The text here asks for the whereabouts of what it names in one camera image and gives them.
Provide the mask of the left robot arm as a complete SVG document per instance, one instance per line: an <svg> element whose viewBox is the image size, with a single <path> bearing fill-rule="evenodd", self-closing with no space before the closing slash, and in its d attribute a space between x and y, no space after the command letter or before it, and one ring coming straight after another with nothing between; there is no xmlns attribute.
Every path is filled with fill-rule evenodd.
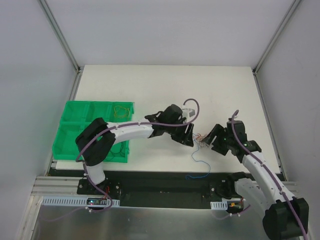
<svg viewBox="0 0 320 240"><path fill-rule="evenodd" d="M106 122L101 117L93 120L75 139L79 150L76 161L83 164L89 178L89 190L96 195L105 191L103 161L118 143L168 134L173 141L193 147L193 121L198 115L198 109L172 104L164 111L146 115L139 121L115 123Z"/></svg>

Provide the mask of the aluminium frame post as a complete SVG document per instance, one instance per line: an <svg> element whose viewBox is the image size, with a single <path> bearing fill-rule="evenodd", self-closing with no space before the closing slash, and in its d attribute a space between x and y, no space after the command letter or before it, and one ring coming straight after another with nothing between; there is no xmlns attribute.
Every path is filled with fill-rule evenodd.
<svg viewBox="0 0 320 240"><path fill-rule="evenodd" d="M72 53L72 50L67 43L67 40L46 0L37 0L40 8L42 9L47 21L49 22L49 25L51 26L58 42L60 43L64 53L66 54L68 60L70 61L72 67L74 70L78 73L81 69L80 65L78 64L74 54Z"/></svg>
<svg viewBox="0 0 320 240"><path fill-rule="evenodd" d="M299 6L301 5L302 2L303 2L303 0L293 0L292 3L290 4L288 10L284 14L284 16L281 19L278 27L276 28L276 30L273 33L271 39L269 40L266 48L264 49L262 55L260 56L257 64L252 69L252 72L253 72L254 76L256 76L258 74L259 70L263 66L263 64L264 64L265 60L267 59L268 55L271 53L271 51L274 48L274 46L276 45L278 39L282 35L283 31L285 30L285 28L287 27L287 25L291 21L292 17L296 13L296 11L298 10L298 8L299 8Z"/></svg>

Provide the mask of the green compartment tray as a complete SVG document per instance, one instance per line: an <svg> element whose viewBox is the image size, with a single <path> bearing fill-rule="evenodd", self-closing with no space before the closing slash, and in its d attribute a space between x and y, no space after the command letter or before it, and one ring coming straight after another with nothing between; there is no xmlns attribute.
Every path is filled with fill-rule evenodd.
<svg viewBox="0 0 320 240"><path fill-rule="evenodd" d="M122 123L131 121L134 113L133 102L67 101L52 145L53 158L74 162L79 154L76 137L96 118Z"/></svg>

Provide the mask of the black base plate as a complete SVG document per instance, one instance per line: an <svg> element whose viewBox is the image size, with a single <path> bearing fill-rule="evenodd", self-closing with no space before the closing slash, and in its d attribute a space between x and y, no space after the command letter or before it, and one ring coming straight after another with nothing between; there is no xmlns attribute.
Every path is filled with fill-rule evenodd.
<svg viewBox="0 0 320 240"><path fill-rule="evenodd" d="M190 178L183 172L105 171L106 180L94 188L83 177L77 194L101 197L104 193L120 201L122 207L210 209L218 202L216 188L228 173L210 173L203 178Z"/></svg>

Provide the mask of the left aluminium frame post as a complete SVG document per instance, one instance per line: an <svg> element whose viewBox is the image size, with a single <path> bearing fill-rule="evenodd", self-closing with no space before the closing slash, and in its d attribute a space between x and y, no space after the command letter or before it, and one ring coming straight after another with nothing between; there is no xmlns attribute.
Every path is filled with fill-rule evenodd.
<svg viewBox="0 0 320 240"><path fill-rule="evenodd" d="M72 50L67 43L67 40L46 0L37 0L40 8L42 9L47 21L49 22L49 25L51 26L58 42L60 43L64 53L66 54L68 60L70 61L72 67L74 70L78 73L81 69L80 65L78 64L74 54L72 53Z"/></svg>

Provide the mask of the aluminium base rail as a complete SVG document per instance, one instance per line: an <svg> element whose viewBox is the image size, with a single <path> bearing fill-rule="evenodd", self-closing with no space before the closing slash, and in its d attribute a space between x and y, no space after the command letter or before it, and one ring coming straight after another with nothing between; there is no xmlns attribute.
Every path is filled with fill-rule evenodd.
<svg viewBox="0 0 320 240"><path fill-rule="evenodd" d="M77 194L80 177L38 176L32 196L73 196Z"/></svg>

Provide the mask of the right aluminium frame post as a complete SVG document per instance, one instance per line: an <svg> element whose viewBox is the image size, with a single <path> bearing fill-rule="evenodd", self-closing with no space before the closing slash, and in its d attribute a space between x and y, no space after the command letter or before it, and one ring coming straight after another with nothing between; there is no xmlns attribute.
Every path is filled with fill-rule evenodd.
<svg viewBox="0 0 320 240"><path fill-rule="evenodd" d="M293 0L292 3L290 4L288 10L284 14L284 16L281 19L278 27L276 28L276 30L273 33L271 39L269 40L266 48L264 49L262 55L260 56L257 64L252 69L252 72L253 72L254 76L256 76L258 74L259 70L263 66L263 64L264 64L265 60L267 59L268 55L271 53L271 51L274 48L274 46L276 45L278 39L282 35L283 31L285 30L285 28L287 27L287 25L291 21L292 17L296 13L296 11L298 10L298 8L299 8L299 6L301 5L302 2L303 2L303 0Z"/></svg>

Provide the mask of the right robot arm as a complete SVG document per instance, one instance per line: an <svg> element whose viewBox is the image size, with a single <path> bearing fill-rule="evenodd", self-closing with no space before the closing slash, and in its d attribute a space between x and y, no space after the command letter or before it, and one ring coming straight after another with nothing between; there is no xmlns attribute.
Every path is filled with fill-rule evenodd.
<svg viewBox="0 0 320 240"><path fill-rule="evenodd" d="M244 172L228 175L215 188L219 197L241 196L247 200L261 217L263 229L271 240L308 238L307 201L296 197L271 171L258 143L248 140L242 121L230 119L226 127L216 124L202 142L223 156L231 152L253 177Z"/></svg>

